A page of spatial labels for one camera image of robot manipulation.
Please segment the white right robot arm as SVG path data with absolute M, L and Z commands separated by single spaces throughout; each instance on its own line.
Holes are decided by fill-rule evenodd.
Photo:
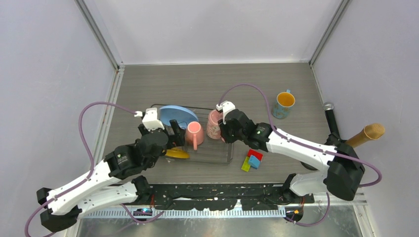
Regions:
M 357 160 L 342 158 L 342 155 L 355 155 L 351 146 L 317 144 L 285 134 L 268 123 L 254 123 L 238 109 L 228 112 L 218 125 L 226 143 L 242 141 L 254 150 L 286 155 L 315 168 L 312 173 L 293 173 L 287 177 L 282 187 L 282 196 L 287 202 L 316 193 L 354 200 L 365 168 Z

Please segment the blue butterfly mug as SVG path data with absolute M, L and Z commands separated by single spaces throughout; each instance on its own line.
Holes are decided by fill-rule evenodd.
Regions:
M 287 89 L 277 95 L 276 102 L 271 109 L 271 114 L 277 119 L 285 119 L 290 114 L 294 104 L 295 97 L 291 94 L 291 91 Z

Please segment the patterned pink mug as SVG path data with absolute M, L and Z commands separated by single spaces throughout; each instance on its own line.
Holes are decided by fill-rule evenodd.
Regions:
M 207 136 L 211 139 L 221 139 L 221 130 L 218 122 L 222 120 L 223 114 L 217 110 L 212 110 L 208 115 Z

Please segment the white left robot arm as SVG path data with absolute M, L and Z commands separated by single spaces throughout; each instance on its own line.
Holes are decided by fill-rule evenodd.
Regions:
M 185 126 L 185 122 L 172 119 L 170 130 L 163 127 L 147 131 L 141 124 L 141 138 L 116 147 L 93 171 L 60 188 L 39 189 L 38 202 L 45 208 L 40 214 L 41 224 L 55 233 L 102 208 L 133 202 L 147 204 L 153 190 L 140 173 L 154 167 L 167 150 L 185 145 Z

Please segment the plain pink mug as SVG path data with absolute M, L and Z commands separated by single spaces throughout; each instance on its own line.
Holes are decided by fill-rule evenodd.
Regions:
M 198 149 L 198 146 L 204 142 L 205 135 L 201 124 L 197 121 L 193 121 L 188 124 L 186 129 L 186 142 L 193 146 L 194 151 Z

